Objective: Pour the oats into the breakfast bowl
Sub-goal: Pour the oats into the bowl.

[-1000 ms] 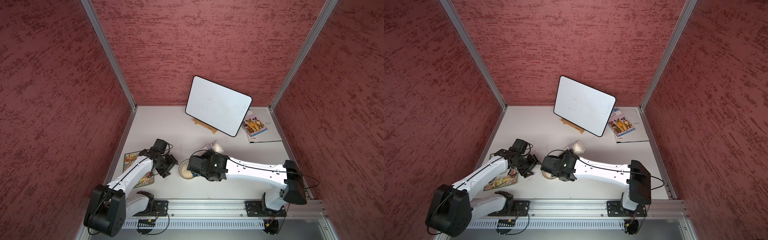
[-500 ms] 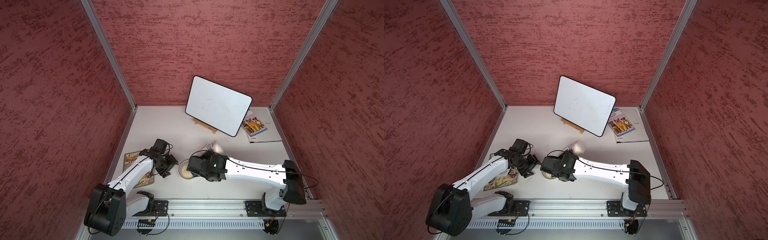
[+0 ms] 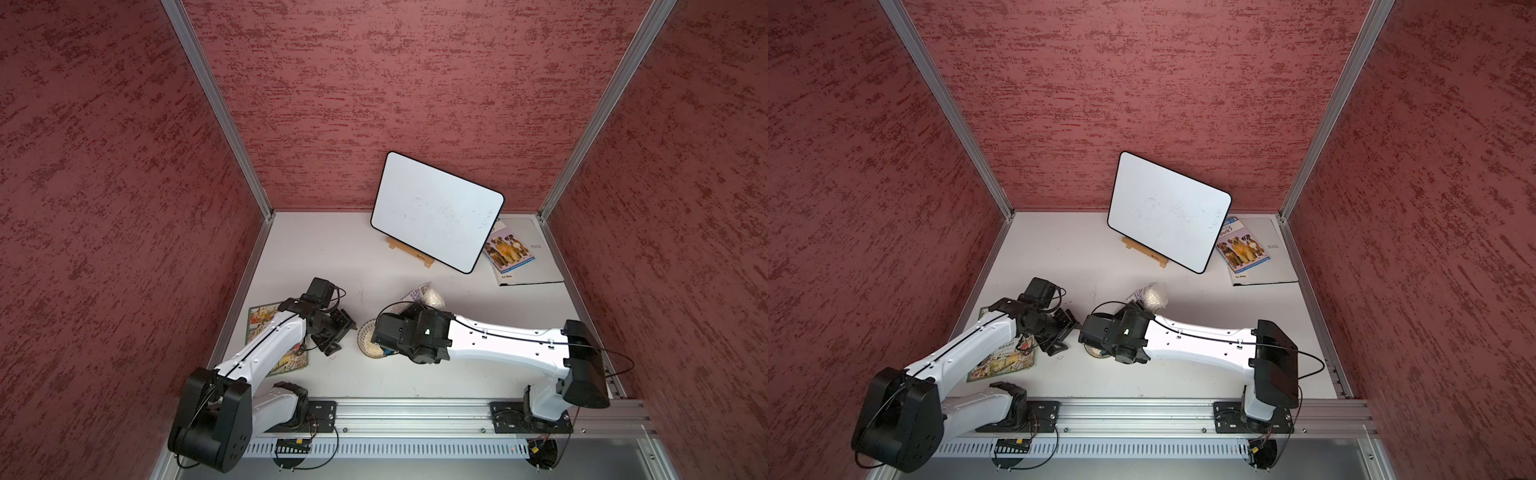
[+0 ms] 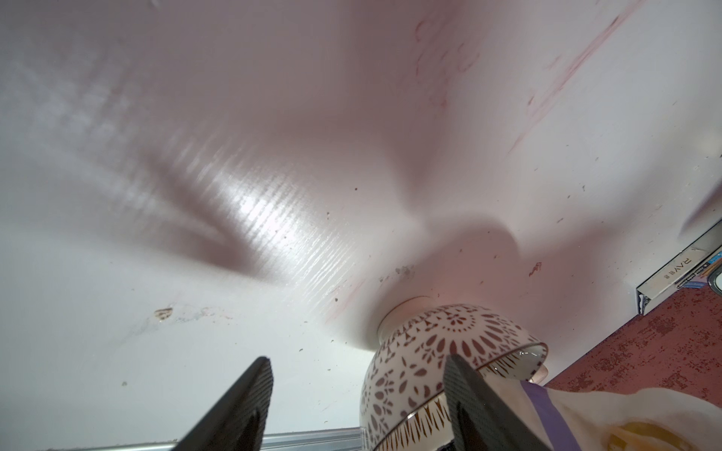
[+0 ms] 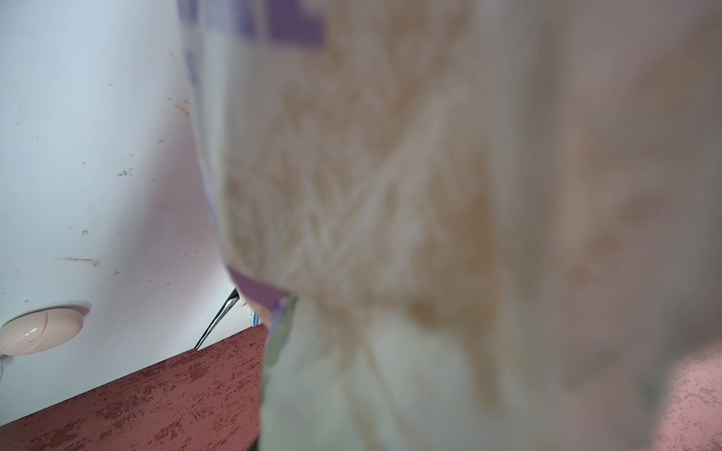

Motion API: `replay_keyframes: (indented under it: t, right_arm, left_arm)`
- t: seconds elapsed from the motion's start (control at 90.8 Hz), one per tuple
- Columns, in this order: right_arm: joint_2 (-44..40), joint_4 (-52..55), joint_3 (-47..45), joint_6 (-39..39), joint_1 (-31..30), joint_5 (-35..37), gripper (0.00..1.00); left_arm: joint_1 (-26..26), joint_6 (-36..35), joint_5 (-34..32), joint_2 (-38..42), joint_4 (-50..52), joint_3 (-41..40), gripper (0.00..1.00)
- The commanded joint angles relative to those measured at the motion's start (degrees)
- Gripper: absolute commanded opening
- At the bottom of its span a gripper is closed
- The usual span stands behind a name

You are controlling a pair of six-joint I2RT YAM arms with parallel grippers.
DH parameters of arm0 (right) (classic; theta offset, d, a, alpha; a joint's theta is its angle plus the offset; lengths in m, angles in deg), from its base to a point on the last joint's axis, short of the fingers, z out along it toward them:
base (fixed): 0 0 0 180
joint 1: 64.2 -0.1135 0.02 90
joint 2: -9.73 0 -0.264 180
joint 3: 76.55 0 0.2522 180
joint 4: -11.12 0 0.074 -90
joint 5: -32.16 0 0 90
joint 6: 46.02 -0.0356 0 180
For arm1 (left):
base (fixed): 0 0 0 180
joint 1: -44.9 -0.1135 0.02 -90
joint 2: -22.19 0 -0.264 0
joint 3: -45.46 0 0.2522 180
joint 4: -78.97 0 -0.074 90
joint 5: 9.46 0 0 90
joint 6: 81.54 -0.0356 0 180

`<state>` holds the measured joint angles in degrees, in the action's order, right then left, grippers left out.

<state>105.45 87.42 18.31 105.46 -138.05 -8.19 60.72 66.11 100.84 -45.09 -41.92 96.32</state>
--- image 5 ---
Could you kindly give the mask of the clear oats bag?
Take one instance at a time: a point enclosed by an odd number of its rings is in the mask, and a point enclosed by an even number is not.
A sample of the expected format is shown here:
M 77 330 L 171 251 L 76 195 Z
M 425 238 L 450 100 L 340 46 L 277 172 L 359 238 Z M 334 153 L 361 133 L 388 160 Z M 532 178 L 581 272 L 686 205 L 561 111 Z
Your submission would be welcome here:
M 721 338 L 717 1 L 181 1 L 261 450 L 646 450 Z

